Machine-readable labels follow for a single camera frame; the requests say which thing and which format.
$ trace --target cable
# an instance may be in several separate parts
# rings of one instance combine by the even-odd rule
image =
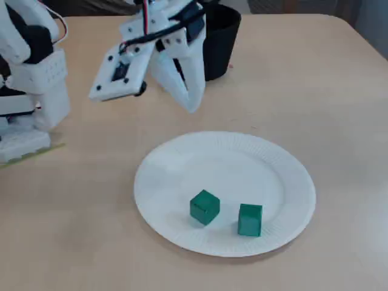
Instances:
[[[148,0],[143,0],[143,31],[144,31],[144,35],[148,34],[148,15],[149,15],[149,3],[148,3]]]
[[[58,19],[60,20],[60,22],[62,23],[63,27],[65,28],[65,34],[62,38],[60,38],[59,40],[55,41],[54,44],[59,44],[61,43],[62,41],[64,41],[66,38],[67,38],[67,35],[69,34],[69,27],[66,23],[66,20],[57,12],[55,12],[54,10],[52,10],[50,7],[46,6],[41,0],[39,0],[39,3],[41,5],[43,5],[49,12],[53,13],[56,17],[58,17]]]
[[[174,33],[178,31],[179,29],[182,29],[183,27],[187,26],[194,20],[197,20],[198,18],[202,17],[205,15],[206,12],[210,10],[210,8],[219,3],[220,0],[212,0],[207,3],[207,5],[202,8],[199,12],[194,14],[193,16],[187,18],[186,20],[181,21],[178,24],[175,24],[169,28],[166,28],[164,30],[160,30],[159,32],[151,33],[149,35],[142,36],[140,38],[134,38],[134,39],[129,39],[128,41],[124,41],[120,44],[119,46],[119,54],[122,55],[123,53],[126,52],[127,48],[130,47],[131,45],[134,44],[145,44],[147,42],[155,41],[159,38],[163,38],[166,35],[169,35],[171,33]]]

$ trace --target black wire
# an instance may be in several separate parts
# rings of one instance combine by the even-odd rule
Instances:
[[[151,41],[157,40],[159,38],[163,38],[166,35],[169,35],[171,33],[174,33],[176,31],[178,31],[179,29],[182,29],[183,27],[187,26],[191,22],[193,22],[193,21],[197,20],[198,18],[204,16],[205,13],[208,12],[212,8],[213,5],[219,3],[219,1],[220,0],[212,0],[212,1],[208,2],[207,5],[204,6],[204,8],[202,8],[199,12],[197,12],[193,16],[191,16],[191,17],[189,17],[189,18],[181,21],[180,23],[175,24],[175,25],[173,25],[173,26],[171,26],[169,28],[166,28],[166,29],[161,30],[159,32],[155,32],[155,33],[151,33],[151,34],[142,36],[140,38],[134,38],[134,39],[130,39],[128,41],[122,42],[120,44],[120,46],[119,46],[119,54],[122,55],[123,53],[125,53],[127,48],[130,47],[131,45],[134,45],[134,44],[145,44],[147,42],[151,42]]]
[[[148,17],[148,9],[146,11],[145,0],[143,0],[142,7],[143,7],[143,12],[142,12],[142,14],[143,14],[143,32],[144,32],[144,35],[146,35],[147,32],[148,32],[147,31],[147,29],[148,29],[148,27],[147,27],[147,25],[148,25],[148,19],[147,19],[147,17]]]

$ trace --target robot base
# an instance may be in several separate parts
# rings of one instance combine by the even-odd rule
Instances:
[[[22,158],[28,153],[50,147],[50,136],[39,130],[17,130],[1,136],[0,164]]]

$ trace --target wooden table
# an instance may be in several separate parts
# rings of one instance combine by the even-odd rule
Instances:
[[[62,149],[0,170],[0,289],[387,290],[388,63],[345,22],[243,17],[228,74],[188,114],[149,80],[140,98],[87,95],[124,18],[69,18]],[[133,201],[136,168],[183,133],[230,130],[293,153],[316,212],[273,253],[222,259],[157,235]]]

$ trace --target green tape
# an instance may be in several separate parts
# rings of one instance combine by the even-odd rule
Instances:
[[[57,146],[54,145],[53,147],[48,147],[46,149],[40,149],[40,150],[36,151],[35,153],[28,153],[28,154],[22,156],[19,159],[12,159],[8,163],[6,163],[6,164],[1,164],[0,165],[0,169],[4,169],[6,167],[18,164],[18,163],[20,163],[22,161],[25,161],[26,159],[30,159],[30,158],[33,158],[35,156],[43,155],[44,153],[51,152],[52,150],[60,149],[61,147],[64,147],[65,145],[66,144],[64,144],[64,143],[63,144],[58,144]]]

